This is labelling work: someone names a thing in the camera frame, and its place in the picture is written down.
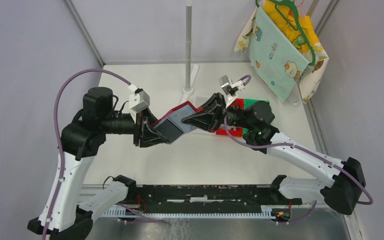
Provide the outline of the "metal pole stand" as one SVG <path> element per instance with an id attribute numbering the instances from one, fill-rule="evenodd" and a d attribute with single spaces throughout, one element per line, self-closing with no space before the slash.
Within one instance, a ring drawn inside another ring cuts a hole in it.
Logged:
<path id="1" fill-rule="evenodd" d="M 193 1 L 185 1 L 185 84 L 182 89 L 182 97 L 180 103 L 184 103 L 194 93 L 194 83 L 199 71 L 199 65 L 192 63 L 192 18 L 193 18 Z"/>

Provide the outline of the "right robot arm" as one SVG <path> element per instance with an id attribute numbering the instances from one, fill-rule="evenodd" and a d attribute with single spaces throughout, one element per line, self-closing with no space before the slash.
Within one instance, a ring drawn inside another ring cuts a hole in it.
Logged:
<path id="1" fill-rule="evenodd" d="M 361 163 L 352 157 L 346 160 L 312 150 L 291 139 L 272 125 L 275 115 L 266 101 L 256 101 L 247 108 L 227 106 L 224 96 L 215 93 L 198 111 L 181 122 L 213 133 L 220 127 L 246 129 L 244 147 L 282 159 L 307 172 L 312 178 L 279 175 L 269 189 L 269 199 L 282 204 L 287 199 L 323 201 L 343 215 L 351 215 L 356 205 L 372 205 L 374 199 L 366 190 Z"/>

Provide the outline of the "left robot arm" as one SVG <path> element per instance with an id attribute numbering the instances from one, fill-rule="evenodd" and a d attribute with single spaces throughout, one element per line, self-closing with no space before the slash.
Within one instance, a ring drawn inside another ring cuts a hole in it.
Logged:
<path id="1" fill-rule="evenodd" d="M 115 99 L 110 88 L 91 88 L 72 122 L 57 131 L 57 172 L 43 212 L 27 224 L 29 231 L 51 240 L 84 240 L 108 209 L 136 200 L 136 182 L 119 175 L 91 199 L 79 202 L 87 172 L 107 135 L 132 135 L 140 148 L 169 142 L 153 128 L 156 119 L 148 109 L 132 117 L 114 109 Z"/>

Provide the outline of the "white cartoon cloth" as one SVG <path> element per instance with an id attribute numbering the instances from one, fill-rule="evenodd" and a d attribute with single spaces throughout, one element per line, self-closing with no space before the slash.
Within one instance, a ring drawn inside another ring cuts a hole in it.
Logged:
<path id="1" fill-rule="evenodd" d="M 259 7 L 265 11 L 292 45 L 309 61 L 306 69 L 298 80 L 295 81 L 295 87 L 298 87 L 300 90 L 302 102 L 307 103 L 317 91 L 329 61 L 328 54 L 320 43 L 312 20 L 308 15 L 301 16 L 295 7 L 290 8 L 287 5 L 275 4 L 270 0 L 262 0 L 239 34 L 233 50 L 240 53 L 245 50 L 249 52 L 252 21 Z M 298 101 L 298 96 L 292 94 L 292 92 L 288 98 L 292 98 L 295 102 Z"/>

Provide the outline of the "white plastic bin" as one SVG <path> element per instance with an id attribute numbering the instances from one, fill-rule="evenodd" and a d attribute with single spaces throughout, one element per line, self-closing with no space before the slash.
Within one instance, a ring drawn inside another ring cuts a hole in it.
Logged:
<path id="1" fill-rule="evenodd" d="M 194 106 L 199 109 L 205 109 L 209 108 L 215 101 L 215 98 L 213 96 L 211 97 L 203 97 L 203 96 L 196 96 L 194 100 Z"/>

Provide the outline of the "green plastic bin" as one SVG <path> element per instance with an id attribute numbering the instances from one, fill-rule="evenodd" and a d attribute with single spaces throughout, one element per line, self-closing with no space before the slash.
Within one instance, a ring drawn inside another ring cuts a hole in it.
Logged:
<path id="1" fill-rule="evenodd" d="M 272 125 L 275 115 L 270 104 L 259 100 L 248 106 L 242 115 L 242 128 L 247 129 L 242 135 L 245 139 L 251 135 L 273 136 L 280 130 Z"/>

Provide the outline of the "red plastic bin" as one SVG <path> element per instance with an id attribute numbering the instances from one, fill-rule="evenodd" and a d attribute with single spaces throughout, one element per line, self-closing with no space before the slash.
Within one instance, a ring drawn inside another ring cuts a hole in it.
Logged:
<path id="1" fill-rule="evenodd" d="M 233 103 L 230 104 L 229 107 L 237 107 L 239 109 L 243 109 L 244 99 L 237 98 Z M 243 135 L 244 129 L 241 127 L 234 126 L 232 113 L 228 114 L 226 122 L 228 123 L 228 126 L 227 126 L 228 131 L 226 131 L 225 126 L 221 124 L 219 129 L 217 129 L 215 132 L 217 136 L 227 136 L 228 133 L 230 133 L 233 137 L 239 138 Z"/>

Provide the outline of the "mint cartoon cloth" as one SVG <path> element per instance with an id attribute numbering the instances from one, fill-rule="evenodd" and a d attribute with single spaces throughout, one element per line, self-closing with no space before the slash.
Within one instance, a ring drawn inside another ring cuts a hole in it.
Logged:
<path id="1" fill-rule="evenodd" d="M 287 100 L 309 65 L 261 7 L 252 20 L 249 58 L 258 76 L 281 102 Z"/>

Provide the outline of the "red leather card holder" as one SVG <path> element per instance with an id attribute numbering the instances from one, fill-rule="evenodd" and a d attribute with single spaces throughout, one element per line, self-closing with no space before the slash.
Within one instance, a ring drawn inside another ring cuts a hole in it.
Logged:
<path id="1" fill-rule="evenodd" d="M 152 127 L 168 139 L 168 144 L 174 143 L 181 136 L 191 133 L 197 127 L 182 123 L 182 119 L 189 117 L 198 110 L 190 101 L 169 110 L 162 118 L 153 123 Z"/>

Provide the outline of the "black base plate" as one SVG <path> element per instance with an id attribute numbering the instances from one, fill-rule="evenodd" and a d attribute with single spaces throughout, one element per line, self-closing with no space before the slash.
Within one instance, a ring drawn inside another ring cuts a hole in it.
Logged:
<path id="1" fill-rule="evenodd" d="M 120 201 L 146 214 L 245 214 L 262 206 L 301 205 L 269 185 L 137 185 Z"/>

